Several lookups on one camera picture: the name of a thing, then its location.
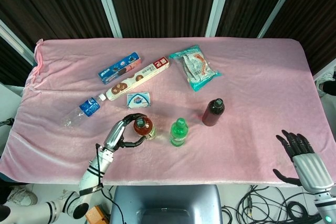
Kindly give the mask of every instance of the gray chair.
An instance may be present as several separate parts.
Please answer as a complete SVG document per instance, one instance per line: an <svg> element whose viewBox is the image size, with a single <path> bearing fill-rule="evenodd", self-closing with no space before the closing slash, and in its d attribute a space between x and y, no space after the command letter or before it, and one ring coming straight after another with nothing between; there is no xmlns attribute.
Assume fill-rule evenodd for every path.
<svg viewBox="0 0 336 224"><path fill-rule="evenodd" d="M127 224L223 224L216 185L118 186L114 201ZM122 223L115 205L110 223Z"/></svg>

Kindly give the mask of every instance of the table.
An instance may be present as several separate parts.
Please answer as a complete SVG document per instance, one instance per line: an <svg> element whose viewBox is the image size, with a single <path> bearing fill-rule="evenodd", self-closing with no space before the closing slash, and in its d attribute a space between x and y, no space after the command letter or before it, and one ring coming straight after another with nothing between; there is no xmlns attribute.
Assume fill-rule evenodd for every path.
<svg viewBox="0 0 336 224"><path fill-rule="evenodd" d="M150 92L152 106L128 110L126 97L111 102L79 128L61 119L89 97L107 91L97 73L136 51L143 59L133 75L155 59L199 44L223 76L194 92L180 66L171 66L134 89ZM145 113L158 136L137 148L119 149L103 182L111 185L281 184L272 172L295 170L275 138L282 129L306 136L336 180L336 145L300 44L292 39L156 38L40 41L0 160L0 172L27 183L77 184L116 121ZM201 116L210 100L225 112L214 127ZM186 144L169 143L172 123L187 120ZM138 139L129 125L126 141Z"/></svg>

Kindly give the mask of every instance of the green bottle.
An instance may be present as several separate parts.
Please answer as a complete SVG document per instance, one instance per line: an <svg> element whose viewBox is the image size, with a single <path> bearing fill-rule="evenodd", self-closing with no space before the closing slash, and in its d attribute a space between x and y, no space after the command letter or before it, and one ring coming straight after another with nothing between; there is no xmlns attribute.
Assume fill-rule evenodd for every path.
<svg viewBox="0 0 336 224"><path fill-rule="evenodd" d="M185 143L188 130L189 128L184 118L177 119L170 130L170 142L177 147L183 145Z"/></svg>

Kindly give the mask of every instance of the blue bottle label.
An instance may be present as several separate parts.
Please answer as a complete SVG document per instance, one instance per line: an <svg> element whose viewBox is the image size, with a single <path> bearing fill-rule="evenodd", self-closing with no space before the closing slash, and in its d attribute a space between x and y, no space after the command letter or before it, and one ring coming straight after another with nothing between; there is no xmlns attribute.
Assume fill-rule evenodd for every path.
<svg viewBox="0 0 336 224"><path fill-rule="evenodd" d="M85 115L91 116L100 108L100 105L94 98L90 98L85 103L81 104L79 107L85 113Z"/></svg>

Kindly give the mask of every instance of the white bottle cap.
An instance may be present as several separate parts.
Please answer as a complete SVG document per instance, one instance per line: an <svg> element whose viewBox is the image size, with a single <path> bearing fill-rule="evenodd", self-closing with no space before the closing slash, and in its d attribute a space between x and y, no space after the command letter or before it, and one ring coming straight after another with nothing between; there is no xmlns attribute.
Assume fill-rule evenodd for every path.
<svg viewBox="0 0 336 224"><path fill-rule="evenodd" d="M106 100L106 96L104 94L100 94L98 96L102 101L105 101Z"/></svg>

